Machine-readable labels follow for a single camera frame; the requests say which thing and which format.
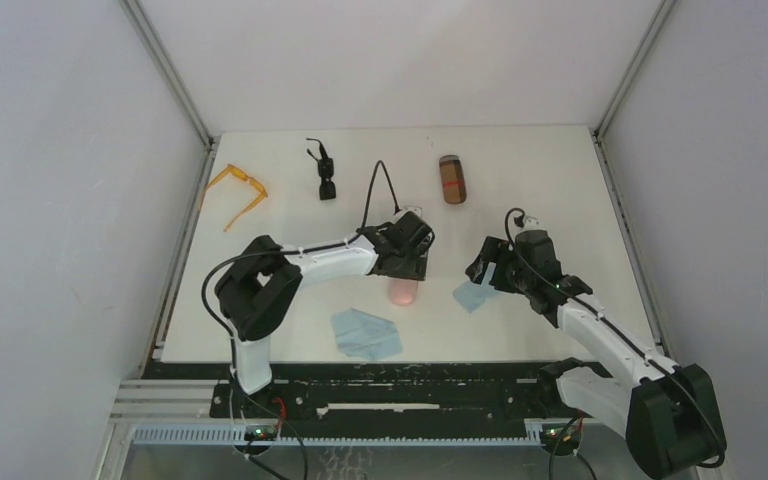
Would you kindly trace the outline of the pink glasses case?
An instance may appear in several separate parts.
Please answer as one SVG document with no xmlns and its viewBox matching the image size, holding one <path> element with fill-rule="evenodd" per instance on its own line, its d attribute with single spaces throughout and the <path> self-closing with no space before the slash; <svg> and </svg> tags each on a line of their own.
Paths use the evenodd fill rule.
<svg viewBox="0 0 768 480">
<path fill-rule="evenodd" d="M 392 279 L 388 288 L 389 300 L 397 306 L 412 305 L 416 301 L 418 288 L 416 280 Z"/>
</svg>

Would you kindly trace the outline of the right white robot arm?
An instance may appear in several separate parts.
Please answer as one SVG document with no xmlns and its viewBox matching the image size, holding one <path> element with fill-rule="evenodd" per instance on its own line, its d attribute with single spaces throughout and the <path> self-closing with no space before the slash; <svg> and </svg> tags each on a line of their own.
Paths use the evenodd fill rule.
<svg viewBox="0 0 768 480">
<path fill-rule="evenodd" d="M 465 273 L 475 284 L 525 296 L 607 371 L 602 377 L 575 358 L 556 362 L 544 370 L 545 394 L 620 435 L 649 478 L 724 463 L 727 441 L 710 375 L 697 364 L 679 365 L 610 319 L 593 289 L 563 272 L 545 230 L 486 237 Z"/>
</svg>

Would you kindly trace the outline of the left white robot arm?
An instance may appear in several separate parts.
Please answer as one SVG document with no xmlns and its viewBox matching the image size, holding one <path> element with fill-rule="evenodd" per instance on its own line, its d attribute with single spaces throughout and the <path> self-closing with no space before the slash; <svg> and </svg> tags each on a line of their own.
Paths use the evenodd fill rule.
<svg viewBox="0 0 768 480">
<path fill-rule="evenodd" d="M 432 227 L 409 210 L 330 243 L 290 247 L 255 238 L 201 287 L 205 310 L 230 338 L 232 380 L 246 395 L 271 383 L 270 337 L 301 289 L 349 276 L 422 281 L 434 240 Z"/>
</svg>

